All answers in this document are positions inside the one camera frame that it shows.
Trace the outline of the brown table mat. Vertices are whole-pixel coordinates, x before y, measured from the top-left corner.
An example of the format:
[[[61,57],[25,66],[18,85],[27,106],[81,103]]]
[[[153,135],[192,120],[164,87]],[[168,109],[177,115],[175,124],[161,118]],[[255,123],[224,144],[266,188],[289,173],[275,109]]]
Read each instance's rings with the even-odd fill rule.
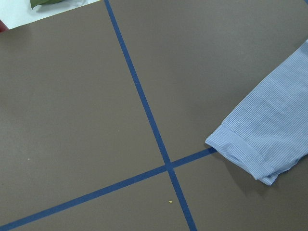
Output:
[[[307,158],[267,186],[205,143],[307,37],[303,0],[102,0],[1,33],[1,230],[307,230]]]

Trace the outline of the blue striped button shirt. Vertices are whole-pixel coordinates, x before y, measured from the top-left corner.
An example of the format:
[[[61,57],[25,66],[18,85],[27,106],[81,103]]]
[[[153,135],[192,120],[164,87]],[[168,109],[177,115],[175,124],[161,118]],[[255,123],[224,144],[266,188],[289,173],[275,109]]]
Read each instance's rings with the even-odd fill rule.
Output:
[[[266,185],[308,153],[308,45],[264,78],[206,144]]]

